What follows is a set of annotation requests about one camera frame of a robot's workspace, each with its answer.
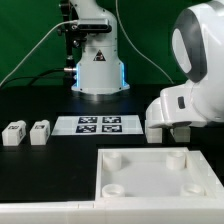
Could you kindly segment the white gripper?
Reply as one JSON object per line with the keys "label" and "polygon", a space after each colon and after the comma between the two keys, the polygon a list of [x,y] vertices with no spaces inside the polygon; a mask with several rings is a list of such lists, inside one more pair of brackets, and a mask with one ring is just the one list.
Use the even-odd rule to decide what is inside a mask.
{"label": "white gripper", "polygon": [[161,100],[156,98],[146,110],[146,126],[148,128],[160,128],[165,125]]}

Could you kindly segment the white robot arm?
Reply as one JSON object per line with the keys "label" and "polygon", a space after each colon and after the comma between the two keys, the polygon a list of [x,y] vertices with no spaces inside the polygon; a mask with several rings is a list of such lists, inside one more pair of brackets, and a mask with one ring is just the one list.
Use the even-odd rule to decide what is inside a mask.
{"label": "white robot arm", "polygon": [[[74,91],[111,95],[129,88],[117,55],[117,21],[96,0],[70,0],[84,33]],[[178,16],[172,52],[187,82],[160,92],[146,110],[148,128],[224,123],[224,0],[189,7]]]}

